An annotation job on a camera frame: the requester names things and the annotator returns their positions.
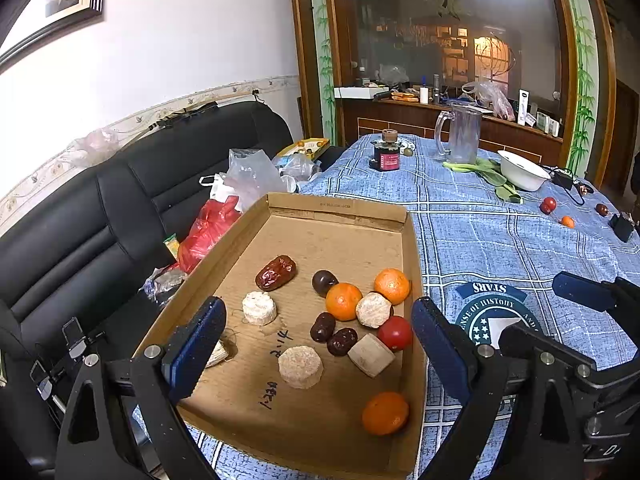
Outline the large orange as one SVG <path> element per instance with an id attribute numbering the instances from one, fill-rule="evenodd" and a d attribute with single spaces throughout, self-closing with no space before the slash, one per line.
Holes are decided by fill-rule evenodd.
<path id="1" fill-rule="evenodd" d="M 409 404 L 398 392 L 381 392 L 364 407 L 361 422 L 374 436 L 388 436 L 401 430 L 409 416 Z"/>

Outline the red date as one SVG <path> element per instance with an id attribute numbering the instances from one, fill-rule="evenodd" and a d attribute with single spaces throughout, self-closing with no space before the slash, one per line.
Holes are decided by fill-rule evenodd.
<path id="1" fill-rule="evenodd" d="M 272 292 L 296 277 L 296 262 L 287 255 L 280 255 L 268 262 L 255 278 L 255 284 L 264 292 Z"/>
<path id="2" fill-rule="evenodd" d="M 349 350 L 357 343 L 358 334 L 352 328 L 338 330 L 326 343 L 332 356 L 347 356 Z"/>

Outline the dark jar pink label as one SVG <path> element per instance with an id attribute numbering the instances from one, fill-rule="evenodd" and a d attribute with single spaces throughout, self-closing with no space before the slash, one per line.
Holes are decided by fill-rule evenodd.
<path id="1" fill-rule="evenodd" d="M 383 129 L 381 137 L 372 141 L 373 157 L 369 166 L 378 171 L 395 171 L 400 168 L 401 144 L 398 132 L 394 129 Z"/>

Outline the green leafy vegetable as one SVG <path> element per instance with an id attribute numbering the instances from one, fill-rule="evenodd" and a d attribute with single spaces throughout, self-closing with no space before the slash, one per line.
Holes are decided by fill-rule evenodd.
<path id="1" fill-rule="evenodd" d="M 496 160 L 478 158 L 474 164 L 443 162 L 442 166 L 454 172 L 472 172 L 495 188 L 496 195 L 506 203 L 521 204 L 522 196 L 516 187 L 502 174 Z"/>

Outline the white bowl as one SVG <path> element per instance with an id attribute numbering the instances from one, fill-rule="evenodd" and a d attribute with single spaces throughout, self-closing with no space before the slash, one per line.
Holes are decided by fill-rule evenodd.
<path id="1" fill-rule="evenodd" d="M 527 158 L 505 150 L 498 151 L 498 155 L 502 174 L 521 190 L 536 192 L 551 179 L 547 170 Z"/>

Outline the small orange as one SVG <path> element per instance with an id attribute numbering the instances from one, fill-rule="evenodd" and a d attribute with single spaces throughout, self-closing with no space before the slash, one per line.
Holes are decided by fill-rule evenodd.
<path id="1" fill-rule="evenodd" d="M 356 307 L 362 299 L 360 289 L 350 283 L 337 283 L 326 293 L 326 310 L 337 321 L 349 322 L 357 317 Z"/>
<path id="2" fill-rule="evenodd" d="M 394 268 L 382 270 L 374 280 L 374 290 L 384 296 L 393 306 L 402 304 L 410 295 L 411 282 Z"/>
<path id="3" fill-rule="evenodd" d="M 568 227 L 568 228 L 570 228 L 570 229 L 574 229 L 574 227 L 575 227 L 575 221 L 574 221 L 574 219 L 573 219 L 572 217 L 570 217 L 570 216 L 564 216 L 564 217 L 561 219 L 560 223 L 561 223 L 563 226 L 567 226 L 567 227 Z"/>

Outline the clear glass pitcher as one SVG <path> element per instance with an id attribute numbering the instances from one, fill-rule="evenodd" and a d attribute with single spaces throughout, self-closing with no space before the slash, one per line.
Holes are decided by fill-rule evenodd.
<path id="1" fill-rule="evenodd" d="M 480 146 L 483 114 L 472 106 L 454 104 L 442 110 L 436 119 L 434 140 L 437 157 L 443 162 L 474 164 Z M 447 143 L 442 142 L 442 127 L 450 122 Z"/>

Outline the dark date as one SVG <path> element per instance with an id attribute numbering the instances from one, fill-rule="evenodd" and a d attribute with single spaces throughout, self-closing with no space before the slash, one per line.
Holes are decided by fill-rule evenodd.
<path id="1" fill-rule="evenodd" d="M 605 206 L 605 204 L 597 204 L 594 209 L 601 217 L 606 217 L 608 215 L 608 207 Z"/>
<path id="2" fill-rule="evenodd" d="M 328 342 L 334 335 L 336 319 L 329 312 L 322 312 L 312 324 L 309 331 L 311 339 L 315 342 Z"/>

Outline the small white chunk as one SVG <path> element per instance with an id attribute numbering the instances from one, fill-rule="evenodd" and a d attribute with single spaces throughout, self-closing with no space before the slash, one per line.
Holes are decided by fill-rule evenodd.
<path id="1" fill-rule="evenodd" d="M 395 359 L 393 352 L 373 334 L 364 335 L 349 349 L 347 355 L 370 378 L 381 374 Z"/>
<path id="2" fill-rule="evenodd" d="M 228 349 L 228 344 L 225 342 L 218 340 L 215 344 L 214 350 L 210 354 L 205 367 L 213 367 L 216 366 L 225 360 L 230 358 L 230 351 Z"/>

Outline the small orange front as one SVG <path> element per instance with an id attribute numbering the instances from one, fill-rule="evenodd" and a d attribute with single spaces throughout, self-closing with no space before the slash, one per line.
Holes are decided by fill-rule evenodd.
<path id="1" fill-rule="evenodd" d="M 337 283 L 326 293 L 326 310 L 337 321 L 349 322 L 357 317 L 356 307 L 362 299 L 360 289 L 350 283 Z"/>

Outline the dark round plum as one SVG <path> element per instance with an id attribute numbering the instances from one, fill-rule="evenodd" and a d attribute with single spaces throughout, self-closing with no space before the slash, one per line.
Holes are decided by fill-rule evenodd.
<path id="1" fill-rule="evenodd" d="M 337 277 L 328 270 L 319 270 L 312 277 L 312 288 L 321 297 L 325 297 L 329 290 L 338 284 Z"/>

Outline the red tomato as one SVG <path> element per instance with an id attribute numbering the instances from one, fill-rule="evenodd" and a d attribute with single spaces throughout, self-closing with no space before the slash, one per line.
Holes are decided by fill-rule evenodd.
<path id="1" fill-rule="evenodd" d="M 552 214 L 556 209 L 556 200 L 553 197 L 546 197 L 539 206 L 543 214 Z"/>
<path id="2" fill-rule="evenodd" d="M 392 315 L 376 332 L 376 336 L 391 352 L 405 350 L 412 345 L 413 331 L 409 322 L 399 315 Z"/>

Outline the small orange back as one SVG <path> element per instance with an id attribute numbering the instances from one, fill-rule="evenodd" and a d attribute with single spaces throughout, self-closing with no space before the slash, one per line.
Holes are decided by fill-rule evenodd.
<path id="1" fill-rule="evenodd" d="M 393 306 L 402 304 L 410 295 L 411 282 L 394 268 L 382 270 L 374 280 L 374 290 L 384 296 Z"/>

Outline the white corn chunk front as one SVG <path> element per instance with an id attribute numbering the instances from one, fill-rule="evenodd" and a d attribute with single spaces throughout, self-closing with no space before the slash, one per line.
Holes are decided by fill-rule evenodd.
<path id="1" fill-rule="evenodd" d="M 393 305 L 379 292 L 368 292 L 356 305 L 358 322 L 367 328 L 377 330 L 393 314 Z"/>

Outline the framed wall picture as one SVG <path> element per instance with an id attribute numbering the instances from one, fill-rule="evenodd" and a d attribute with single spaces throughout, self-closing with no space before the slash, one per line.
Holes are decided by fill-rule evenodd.
<path id="1" fill-rule="evenodd" d="M 1 71 L 103 14 L 104 0 L 28 0 L 1 33 Z"/>

